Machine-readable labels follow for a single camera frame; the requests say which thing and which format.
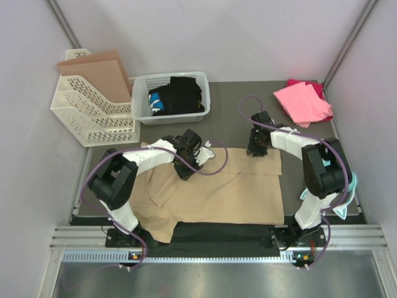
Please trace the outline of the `beige t shirt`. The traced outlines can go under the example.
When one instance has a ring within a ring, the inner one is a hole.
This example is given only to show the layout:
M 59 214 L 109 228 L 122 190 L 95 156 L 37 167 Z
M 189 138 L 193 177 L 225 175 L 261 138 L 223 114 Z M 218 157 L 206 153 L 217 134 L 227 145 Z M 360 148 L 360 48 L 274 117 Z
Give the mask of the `beige t shirt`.
M 203 174 L 181 180 L 173 164 L 139 174 L 129 203 L 142 228 L 170 243 L 184 223 L 279 225 L 284 222 L 280 151 L 253 157 L 241 148 L 214 148 Z

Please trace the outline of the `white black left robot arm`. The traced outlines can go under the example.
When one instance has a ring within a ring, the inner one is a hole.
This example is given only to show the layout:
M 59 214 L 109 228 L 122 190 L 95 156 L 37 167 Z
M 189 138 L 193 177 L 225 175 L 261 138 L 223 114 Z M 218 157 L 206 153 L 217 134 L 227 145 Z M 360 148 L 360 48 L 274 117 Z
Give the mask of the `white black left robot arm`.
M 105 207 L 110 220 L 120 230 L 119 239 L 127 246 L 140 241 L 139 221 L 129 204 L 136 177 L 157 166 L 172 163 L 181 180 L 188 180 L 215 157 L 210 142 L 188 129 L 181 136 L 165 136 L 135 151 L 116 154 L 111 149 L 102 158 L 103 164 L 88 182 L 88 188 Z

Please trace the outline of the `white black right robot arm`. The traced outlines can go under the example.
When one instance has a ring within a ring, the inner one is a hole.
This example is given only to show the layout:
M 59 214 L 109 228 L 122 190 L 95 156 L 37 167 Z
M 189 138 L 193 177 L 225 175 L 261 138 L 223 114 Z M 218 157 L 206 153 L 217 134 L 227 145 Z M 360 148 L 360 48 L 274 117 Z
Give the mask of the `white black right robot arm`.
M 268 149 L 282 150 L 302 161 L 306 195 L 288 223 L 287 245 L 305 245 L 321 225 L 321 216 L 353 180 L 341 143 L 336 138 L 320 139 L 275 125 L 268 112 L 251 116 L 247 154 L 265 156 Z

